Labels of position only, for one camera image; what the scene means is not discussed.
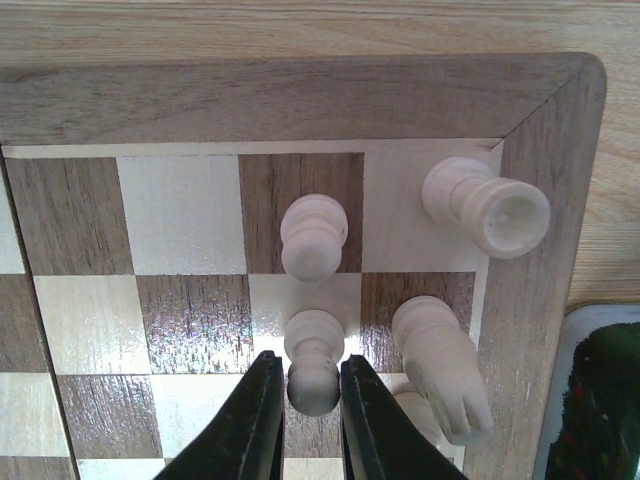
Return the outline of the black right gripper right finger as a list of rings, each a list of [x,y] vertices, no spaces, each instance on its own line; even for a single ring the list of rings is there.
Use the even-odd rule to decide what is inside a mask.
[[[413,425],[362,355],[341,363],[341,432],[347,479],[463,479]]]

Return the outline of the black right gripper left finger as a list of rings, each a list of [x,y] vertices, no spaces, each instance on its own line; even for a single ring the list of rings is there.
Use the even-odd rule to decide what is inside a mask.
[[[282,359],[261,352],[213,420],[159,479],[281,479],[284,467]]]

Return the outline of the white pawn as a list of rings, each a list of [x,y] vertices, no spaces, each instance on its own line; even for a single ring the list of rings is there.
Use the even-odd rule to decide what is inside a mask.
[[[340,398],[338,361],[344,354],[345,332],[324,310],[304,310],[284,328],[284,349],[291,361],[287,396],[299,413],[324,416]]]

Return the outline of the wooden folding chess board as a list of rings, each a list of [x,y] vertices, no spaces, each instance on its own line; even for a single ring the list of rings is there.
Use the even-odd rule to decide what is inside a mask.
[[[341,323],[401,398],[416,296],[476,346],[494,431],[471,479],[533,475],[607,92],[588,53],[225,60],[1,70],[1,475],[150,479],[285,325]],[[540,189],[548,231],[491,257],[425,212],[450,157]],[[321,282],[280,226],[324,194],[348,221]]]

